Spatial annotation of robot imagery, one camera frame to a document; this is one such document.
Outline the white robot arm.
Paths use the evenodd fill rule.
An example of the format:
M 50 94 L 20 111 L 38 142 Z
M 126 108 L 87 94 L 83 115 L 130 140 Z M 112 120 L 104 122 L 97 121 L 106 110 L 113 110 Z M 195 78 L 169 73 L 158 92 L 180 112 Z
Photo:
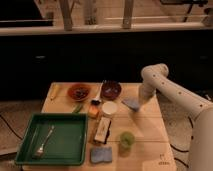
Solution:
M 139 99 L 146 103 L 156 91 L 183 107 L 195 120 L 189 150 L 188 171 L 213 171 L 213 102 L 170 81 L 166 64 L 149 65 L 141 70 Z

